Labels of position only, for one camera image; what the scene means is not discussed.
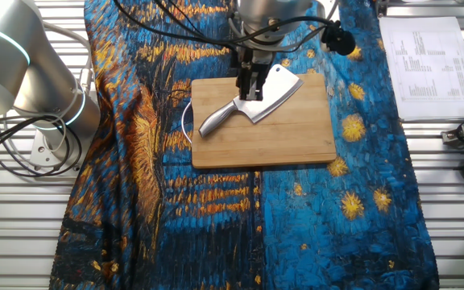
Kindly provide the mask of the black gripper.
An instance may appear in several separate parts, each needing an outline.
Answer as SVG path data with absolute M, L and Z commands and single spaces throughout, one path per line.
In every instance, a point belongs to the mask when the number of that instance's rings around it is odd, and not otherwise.
M 239 98 L 242 101 L 262 101 L 263 85 L 271 69 L 280 43 L 269 45 L 255 42 L 236 43 L 233 47 L 237 51 L 236 59 L 238 75 L 236 85 L 239 88 Z M 258 72 L 256 81 L 252 79 L 252 67 L 257 64 Z

